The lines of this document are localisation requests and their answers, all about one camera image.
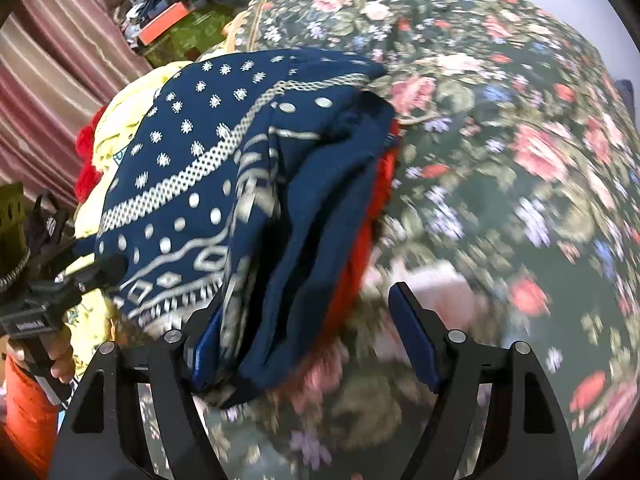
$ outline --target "orange box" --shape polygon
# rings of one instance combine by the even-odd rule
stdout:
[[[185,7],[184,3],[178,2],[173,4],[167,10],[164,10],[159,16],[152,19],[147,26],[140,31],[140,41],[147,46],[164,31],[183,19],[188,13],[189,11],[187,10],[187,7]]]

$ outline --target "red fluffy fabric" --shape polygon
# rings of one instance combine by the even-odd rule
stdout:
[[[76,152],[84,162],[74,189],[76,198],[80,203],[86,202],[86,199],[89,198],[94,187],[98,185],[102,178],[102,174],[95,169],[91,160],[94,156],[95,128],[106,109],[106,106],[100,108],[94,115],[94,118],[91,119],[91,123],[80,130],[78,138],[76,139]]]

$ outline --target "curtain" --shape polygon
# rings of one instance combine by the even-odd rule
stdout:
[[[21,0],[0,29],[0,183],[73,209],[78,131],[150,70],[114,20],[127,0]]]

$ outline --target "silver bolt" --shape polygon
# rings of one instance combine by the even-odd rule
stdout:
[[[449,339],[454,343],[463,343],[466,341],[466,335],[462,330],[451,330],[449,332]]]
[[[101,354],[107,355],[113,352],[115,348],[116,348],[116,343],[114,343],[113,341],[105,341],[100,345],[100,348],[98,348],[98,350],[100,351]]]
[[[175,343],[176,341],[180,341],[182,337],[182,332],[179,330],[169,330],[166,334],[164,334],[164,340],[168,343]]]
[[[515,344],[515,349],[516,349],[516,352],[522,355],[527,355],[529,352],[531,352],[531,347],[528,344],[526,344],[524,341],[518,341]]]

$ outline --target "orange sleeve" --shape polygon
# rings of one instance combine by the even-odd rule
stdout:
[[[6,433],[39,478],[45,479],[58,430],[58,407],[10,357],[5,380]]]

